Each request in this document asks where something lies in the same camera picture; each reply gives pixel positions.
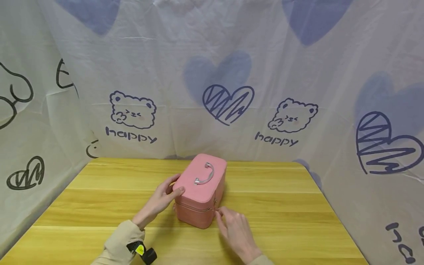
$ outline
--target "hand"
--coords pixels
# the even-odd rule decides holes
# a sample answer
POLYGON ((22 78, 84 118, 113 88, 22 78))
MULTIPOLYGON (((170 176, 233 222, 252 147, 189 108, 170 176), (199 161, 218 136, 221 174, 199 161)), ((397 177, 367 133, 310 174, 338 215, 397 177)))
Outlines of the hand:
POLYGON ((219 208, 215 215, 219 230, 244 264, 249 264, 262 255, 253 239, 249 222, 243 214, 224 206, 219 208))
POLYGON ((140 230, 144 230, 146 225, 153 221, 159 213, 165 210, 176 197, 184 193, 184 187, 172 191, 172 183, 179 177, 180 174, 176 174, 161 183, 144 207, 134 216, 132 222, 136 224, 140 230))

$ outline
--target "silver handle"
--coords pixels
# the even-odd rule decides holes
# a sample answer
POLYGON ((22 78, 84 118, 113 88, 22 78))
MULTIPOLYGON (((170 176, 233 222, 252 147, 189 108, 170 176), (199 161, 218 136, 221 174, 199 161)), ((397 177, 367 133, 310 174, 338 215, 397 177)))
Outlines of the silver handle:
POLYGON ((212 172, 209 174, 208 179, 207 179, 207 180, 199 180, 199 178, 196 178, 196 179, 194 180, 194 185, 197 185, 197 184, 205 184, 205 183, 207 183, 209 180, 211 180, 211 178, 213 177, 213 174, 215 173, 215 170, 214 170, 213 166, 212 166, 210 163, 206 162, 205 167, 206 167, 206 168, 210 167, 210 168, 212 169, 212 172))

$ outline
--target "left hand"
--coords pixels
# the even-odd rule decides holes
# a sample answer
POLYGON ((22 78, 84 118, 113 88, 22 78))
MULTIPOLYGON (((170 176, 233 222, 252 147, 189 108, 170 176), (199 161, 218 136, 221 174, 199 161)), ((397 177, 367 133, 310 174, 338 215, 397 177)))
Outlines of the left hand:
POLYGON ((180 174, 176 174, 162 182, 156 188, 144 207, 134 216, 132 222, 136 224, 140 230, 144 230, 146 225, 153 221, 159 213, 165 210, 175 198, 184 193, 184 187, 172 191, 172 183, 179 177, 180 174))

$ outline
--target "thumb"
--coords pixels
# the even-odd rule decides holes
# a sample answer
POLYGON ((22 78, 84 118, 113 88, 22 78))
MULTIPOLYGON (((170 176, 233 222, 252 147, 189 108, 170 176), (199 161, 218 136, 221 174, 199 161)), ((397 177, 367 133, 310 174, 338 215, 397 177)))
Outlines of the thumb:
POLYGON ((166 197, 168 197, 169 201, 171 202, 173 199, 183 195, 184 192, 185 192, 185 188, 179 187, 178 189, 174 190, 170 194, 166 195, 166 197))
POLYGON ((228 231, 227 227, 224 224, 224 221, 222 221, 222 216, 219 212, 215 211, 216 216, 216 222, 218 223, 219 230, 221 231, 221 234, 225 237, 225 239, 228 239, 228 231))

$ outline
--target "happy text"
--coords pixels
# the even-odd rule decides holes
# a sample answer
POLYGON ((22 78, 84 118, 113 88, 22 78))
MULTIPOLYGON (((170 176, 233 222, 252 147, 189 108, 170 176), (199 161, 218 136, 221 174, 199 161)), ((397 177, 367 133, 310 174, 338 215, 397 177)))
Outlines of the happy text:
POLYGON ((106 135, 109 136, 118 136, 118 137, 122 137, 122 138, 127 138, 128 140, 132 140, 132 139, 136 139, 139 142, 141 141, 147 141, 149 140, 150 143, 154 143, 157 138, 151 138, 150 136, 144 136, 142 134, 134 134, 132 132, 126 132, 126 131, 114 131, 114 130, 110 130, 109 127, 106 126, 106 135))
POLYGON ((299 140, 293 141, 292 139, 286 139, 286 138, 281 139, 278 137, 264 136, 261 134, 260 131, 255 136, 255 140, 258 140, 258 139, 259 141, 270 142, 272 145, 279 144, 280 146, 288 145, 288 144, 290 144, 289 146, 293 146, 299 142, 299 140))

